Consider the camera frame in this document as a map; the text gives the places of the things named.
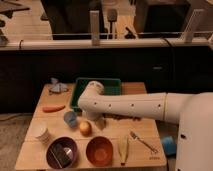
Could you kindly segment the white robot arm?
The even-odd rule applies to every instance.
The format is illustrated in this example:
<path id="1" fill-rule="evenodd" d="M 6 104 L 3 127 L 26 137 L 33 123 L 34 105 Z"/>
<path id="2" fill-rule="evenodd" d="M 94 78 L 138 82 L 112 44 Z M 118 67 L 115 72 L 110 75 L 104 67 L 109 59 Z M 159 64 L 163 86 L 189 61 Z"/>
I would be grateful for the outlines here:
<path id="1" fill-rule="evenodd" d="M 78 99 L 90 120 L 103 113 L 152 118 L 179 125 L 176 171 L 213 171 L 213 92 L 104 95 L 90 81 Z"/>

